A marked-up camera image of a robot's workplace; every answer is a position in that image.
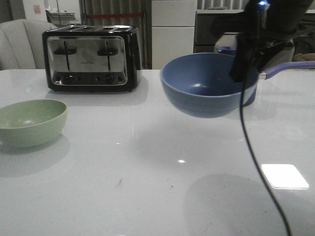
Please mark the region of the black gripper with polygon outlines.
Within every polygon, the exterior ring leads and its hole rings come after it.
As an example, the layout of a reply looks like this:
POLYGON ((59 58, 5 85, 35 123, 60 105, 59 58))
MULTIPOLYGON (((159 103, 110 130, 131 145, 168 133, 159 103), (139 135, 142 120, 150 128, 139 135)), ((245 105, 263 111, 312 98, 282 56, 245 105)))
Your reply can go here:
POLYGON ((292 39, 309 33, 310 20, 305 18, 309 7, 309 0, 251 0, 243 12, 214 19, 211 32, 215 36, 241 34, 236 37, 231 79, 243 82, 252 69, 261 71, 265 67, 268 55, 262 38, 292 39))

